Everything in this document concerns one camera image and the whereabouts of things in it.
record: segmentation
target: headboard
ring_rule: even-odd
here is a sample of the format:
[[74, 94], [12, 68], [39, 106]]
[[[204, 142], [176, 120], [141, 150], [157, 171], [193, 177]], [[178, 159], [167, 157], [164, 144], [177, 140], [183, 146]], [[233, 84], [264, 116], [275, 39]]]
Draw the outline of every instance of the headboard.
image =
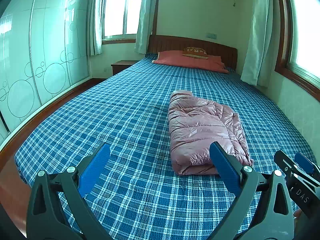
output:
[[157, 54], [161, 51], [183, 50], [187, 47], [201, 48], [209, 55], [221, 56], [221, 60], [225, 66], [236, 69], [238, 58], [237, 49], [210, 41], [175, 36], [150, 35], [148, 52]]

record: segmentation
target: wall switch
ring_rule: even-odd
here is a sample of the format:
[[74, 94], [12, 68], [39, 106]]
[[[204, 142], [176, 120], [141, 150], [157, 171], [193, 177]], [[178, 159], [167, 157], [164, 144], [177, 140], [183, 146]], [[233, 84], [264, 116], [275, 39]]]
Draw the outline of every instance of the wall switch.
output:
[[214, 34], [214, 33], [207, 33], [207, 38], [210, 38], [210, 39], [217, 39], [217, 35]]

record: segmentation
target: metal bolt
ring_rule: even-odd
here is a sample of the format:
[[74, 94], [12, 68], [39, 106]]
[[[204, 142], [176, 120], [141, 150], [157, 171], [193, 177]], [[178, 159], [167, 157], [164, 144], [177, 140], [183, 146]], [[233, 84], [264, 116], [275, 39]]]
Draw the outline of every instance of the metal bolt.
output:
[[67, 172], [69, 172], [69, 173], [73, 173], [75, 170], [76, 170], [76, 168], [74, 166], [67, 168]]
[[243, 169], [246, 171], [246, 172], [252, 172], [252, 168], [250, 166], [244, 166]]
[[278, 177], [282, 176], [282, 173], [281, 173], [281, 171], [279, 171], [279, 170], [275, 170], [275, 174], [276, 174]]
[[39, 177], [42, 177], [43, 175], [44, 175], [44, 171], [39, 171], [39, 172], [38, 172], [38, 176], [39, 176]]

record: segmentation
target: wooden nightstand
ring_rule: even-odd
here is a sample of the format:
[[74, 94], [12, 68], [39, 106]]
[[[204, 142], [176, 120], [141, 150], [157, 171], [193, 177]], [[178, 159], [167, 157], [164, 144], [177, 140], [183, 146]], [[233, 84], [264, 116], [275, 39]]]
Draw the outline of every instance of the wooden nightstand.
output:
[[116, 63], [111, 64], [113, 75], [120, 73], [121, 71], [131, 67], [132, 65], [139, 62], [138, 60], [120, 60]]

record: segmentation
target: bed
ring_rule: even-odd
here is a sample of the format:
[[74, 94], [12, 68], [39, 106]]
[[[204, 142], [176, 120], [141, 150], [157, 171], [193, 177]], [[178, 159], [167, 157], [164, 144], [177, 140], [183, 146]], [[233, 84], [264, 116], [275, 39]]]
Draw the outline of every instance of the bed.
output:
[[[230, 74], [152, 64], [156, 53], [201, 47], [220, 55]], [[177, 176], [169, 152], [167, 111], [174, 90], [226, 104], [239, 113], [254, 169], [277, 169], [274, 153], [300, 151], [315, 157], [281, 110], [233, 71], [236, 49], [207, 41], [150, 37], [148, 54], [137, 64], [66, 103], [43, 121], [15, 155], [21, 179], [33, 185], [40, 169], [64, 171], [93, 153], [111, 148], [108, 164], [85, 199], [114, 239], [206, 239], [230, 207], [234, 195], [218, 176]], [[256, 194], [239, 231], [247, 229]], [[79, 230], [60, 195], [70, 225]]]

